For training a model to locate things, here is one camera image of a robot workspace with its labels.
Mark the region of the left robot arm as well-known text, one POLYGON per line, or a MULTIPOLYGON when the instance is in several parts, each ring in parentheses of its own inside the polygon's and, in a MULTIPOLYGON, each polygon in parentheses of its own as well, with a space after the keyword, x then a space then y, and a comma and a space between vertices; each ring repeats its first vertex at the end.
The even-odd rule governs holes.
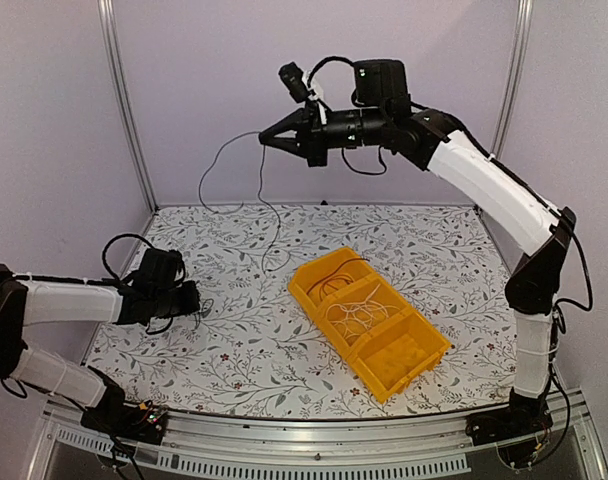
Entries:
POLYGON ((0 263, 0 380, 13 379, 50 395, 93 409, 112 434, 132 426, 123 389, 106 375, 55 353, 31 347, 26 327, 60 322, 148 326, 200 308, 196 284, 184 277, 182 255, 146 250, 137 270, 125 278, 89 280, 17 274, 0 263))

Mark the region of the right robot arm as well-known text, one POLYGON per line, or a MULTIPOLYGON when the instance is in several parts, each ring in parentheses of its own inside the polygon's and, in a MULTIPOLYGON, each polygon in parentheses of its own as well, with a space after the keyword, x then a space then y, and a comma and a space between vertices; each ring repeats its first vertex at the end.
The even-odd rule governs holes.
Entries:
POLYGON ((517 323, 513 395, 501 427, 521 436, 536 424, 551 379, 553 311, 576 217, 537 194, 488 153, 454 115, 414 103, 404 64, 375 59, 342 63, 353 70, 352 108, 333 110, 313 72, 295 63, 278 75, 299 109, 262 131, 262 145, 324 167, 332 149, 376 146, 399 154, 422 171, 448 182, 495 220, 523 256, 505 286, 517 323))

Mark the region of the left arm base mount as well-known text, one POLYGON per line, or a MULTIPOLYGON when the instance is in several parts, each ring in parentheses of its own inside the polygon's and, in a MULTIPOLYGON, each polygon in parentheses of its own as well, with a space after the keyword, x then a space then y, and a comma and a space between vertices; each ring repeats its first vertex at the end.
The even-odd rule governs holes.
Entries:
POLYGON ((96 407, 85 407, 80 424, 87 429, 118 438, 160 445, 168 424, 168 407, 152 400, 126 401, 124 390, 106 374, 91 367, 106 391, 96 407))

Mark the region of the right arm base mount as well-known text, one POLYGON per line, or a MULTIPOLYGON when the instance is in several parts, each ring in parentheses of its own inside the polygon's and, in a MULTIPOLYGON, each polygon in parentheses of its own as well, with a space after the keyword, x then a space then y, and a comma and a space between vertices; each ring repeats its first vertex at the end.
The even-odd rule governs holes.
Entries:
POLYGON ((553 426, 546 401, 547 391, 537 398, 525 397, 511 390, 507 407, 466 418, 465 433, 475 446, 497 443, 529 435, 523 442, 500 447, 500 460, 513 469, 533 465, 553 426))

